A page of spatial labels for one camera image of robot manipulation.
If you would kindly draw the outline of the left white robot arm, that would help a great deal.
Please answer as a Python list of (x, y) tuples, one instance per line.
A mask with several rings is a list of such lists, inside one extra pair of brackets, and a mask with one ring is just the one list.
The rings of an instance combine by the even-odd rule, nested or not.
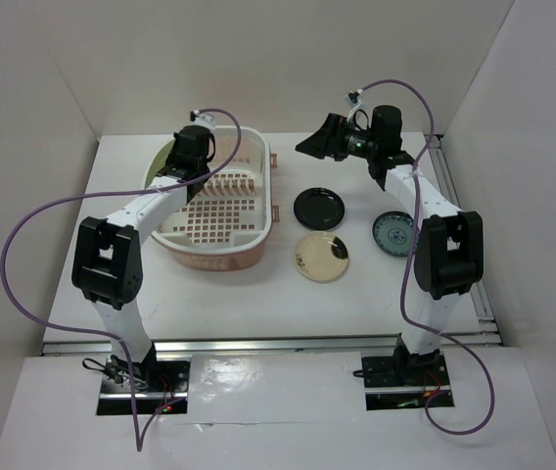
[(174, 134), (171, 150), (149, 186), (104, 218), (84, 218), (77, 233), (71, 282), (98, 311), (112, 339), (112, 363), (137, 391), (157, 382), (156, 348), (139, 313), (143, 283), (141, 248), (171, 214), (203, 188), (215, 139), (205, 127), (188, 125)]

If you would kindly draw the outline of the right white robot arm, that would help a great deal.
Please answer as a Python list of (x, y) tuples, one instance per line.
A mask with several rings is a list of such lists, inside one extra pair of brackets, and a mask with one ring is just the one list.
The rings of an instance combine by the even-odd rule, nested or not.
[(378, 186), (412, 213), (400, 292), (415, 286), (422, 301), (416, 318), (405, 320), (392, 372), (399, 382), (414, 385), (437, 371), (452, 311), (483, 277), (484, 232), (477, 212), (462, 211), (418, 171), (417, 159), (402, 148), (401, 130), (401, 111), (390, 105), (376, 107), (366, 128), (354, 117), (329, 114), (295, 149), (318, 160), (363, 159)]

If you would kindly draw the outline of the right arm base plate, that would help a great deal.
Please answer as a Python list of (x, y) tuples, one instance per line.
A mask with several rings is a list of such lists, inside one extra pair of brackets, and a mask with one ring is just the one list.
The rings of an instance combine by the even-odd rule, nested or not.
[(364, 387), (366, 409), (401, 410), (453, 407), (454, 398), (445, 359), (439, 356), (433, 366), (415, 378), (404, 379), (395, 369), (391, 356), (363, 356), (361, 366), (352, 372)]

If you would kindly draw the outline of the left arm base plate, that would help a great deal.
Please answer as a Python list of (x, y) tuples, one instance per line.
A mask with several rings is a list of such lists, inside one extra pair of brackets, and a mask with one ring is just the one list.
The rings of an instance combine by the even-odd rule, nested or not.
[[(106, 364), (96, 364), (103, 374), (96, 414), (99, 416), (122, 416), (131, 414), (130, 377), (117, 371), (108, 359)], [(157, 363), (156, 372), (147, 381), (135, 380), (137, 412), (151, 415), (167, 404), (163, 415), (186, 414), (188, 410), (188, 387), (191, 361), (165, 360)]]

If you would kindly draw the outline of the green plate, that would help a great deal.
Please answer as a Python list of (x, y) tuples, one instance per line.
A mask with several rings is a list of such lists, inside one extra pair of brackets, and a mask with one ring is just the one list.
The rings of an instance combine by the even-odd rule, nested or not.
[(162, 146), (159, 151), (154, 156), (152, 162), (150, 163), (144, 181), (144, 188), (147, 189), (151, 186), (152, 181), (157, 175), (158, 171), (165, 166), (166, 159), (173, 147), (174, 140), (170, 140), (164, 146)]

